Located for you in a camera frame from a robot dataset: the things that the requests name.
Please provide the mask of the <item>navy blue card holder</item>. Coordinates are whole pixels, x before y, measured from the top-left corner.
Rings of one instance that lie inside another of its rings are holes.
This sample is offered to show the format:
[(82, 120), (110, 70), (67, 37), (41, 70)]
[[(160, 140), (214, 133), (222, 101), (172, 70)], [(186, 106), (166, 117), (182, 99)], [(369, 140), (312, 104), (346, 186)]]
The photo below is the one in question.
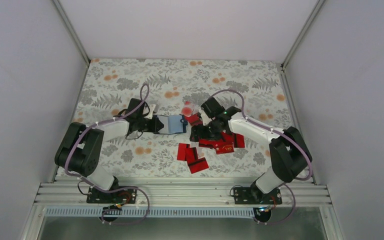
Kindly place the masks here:
[(156, 117), (167, 117), (167, 134), (160, 135), (184, 134), (187, 132), (188, 122), (186, 118), (181, 114), (156, 115)]

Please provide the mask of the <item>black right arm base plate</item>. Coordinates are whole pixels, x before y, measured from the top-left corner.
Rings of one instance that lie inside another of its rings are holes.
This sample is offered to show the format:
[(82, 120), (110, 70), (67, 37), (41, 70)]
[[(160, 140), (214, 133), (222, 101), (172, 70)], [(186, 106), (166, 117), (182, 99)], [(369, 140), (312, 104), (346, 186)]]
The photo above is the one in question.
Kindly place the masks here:
[(229, 194), (236, 205), (281, 205), (283, 203), (279, 188), (263, 193), (258, 188), (236, 185)]

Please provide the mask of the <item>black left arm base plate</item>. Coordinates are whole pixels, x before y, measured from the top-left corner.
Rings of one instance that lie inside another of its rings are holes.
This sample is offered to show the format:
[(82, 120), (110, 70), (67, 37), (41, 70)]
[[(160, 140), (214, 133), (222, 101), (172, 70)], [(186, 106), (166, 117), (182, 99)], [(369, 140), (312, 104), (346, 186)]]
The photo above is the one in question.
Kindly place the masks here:
[(135, 204), (136, 189), (125, 189), (115, 193), (105, 193), (95, 188), (88, 191), (86, 202), (88, 204)]

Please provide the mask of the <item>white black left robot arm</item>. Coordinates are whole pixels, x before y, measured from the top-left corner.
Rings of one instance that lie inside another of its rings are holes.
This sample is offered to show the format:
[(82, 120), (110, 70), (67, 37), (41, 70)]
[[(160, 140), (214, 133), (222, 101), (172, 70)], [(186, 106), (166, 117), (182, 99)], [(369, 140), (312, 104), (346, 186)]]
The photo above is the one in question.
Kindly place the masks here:
[(66, 174), (78, 177), (99, 190), (99, 196), (111, 203), (119, 197), (119, 184), (115, 176), (99, 165), (102, 144), (133, 132), (166, 134), (167, 116), (156, 115), (155, 107), (144, 100), (133, 98), (127, 108), (110, 120), (86, 126), (80, 122), (69, 125), (54, 157), (57, 166)]

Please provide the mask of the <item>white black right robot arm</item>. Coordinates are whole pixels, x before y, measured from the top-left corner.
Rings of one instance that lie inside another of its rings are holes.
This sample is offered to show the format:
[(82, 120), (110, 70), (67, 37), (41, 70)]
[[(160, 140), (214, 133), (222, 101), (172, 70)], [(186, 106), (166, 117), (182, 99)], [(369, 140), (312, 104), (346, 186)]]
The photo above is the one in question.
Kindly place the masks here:
[(297, 179), (304, 169), (308, 169), (307, 179), (312, 176), (313, 159), (297, 128), (271, 127), (247, 116), (242, 108), (221, 106), (214, 97), (206, 100), (201, 110), (199, 115), (203, 122), (191, 128), (192, 142), (215, 149), (229, 142), (235, 145), (242, 136), (268, 145), (271, 166), (246, 188), (254, 202), (264, 203), (274, 189)]

